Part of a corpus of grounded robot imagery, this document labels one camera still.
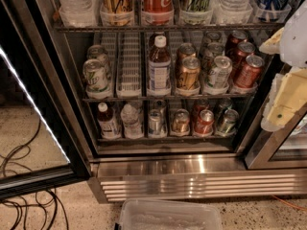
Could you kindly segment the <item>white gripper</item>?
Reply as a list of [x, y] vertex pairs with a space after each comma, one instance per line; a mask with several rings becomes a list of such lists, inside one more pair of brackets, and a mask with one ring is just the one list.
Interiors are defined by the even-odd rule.
[[259, 51], [268, 55], [280, 53], [283, 62], [299, 67], [281, 78], [268, 114], [271, 124], [284, 127], [307, 103], [307, 0], [303, 1], [284, 28], [260, 45]]

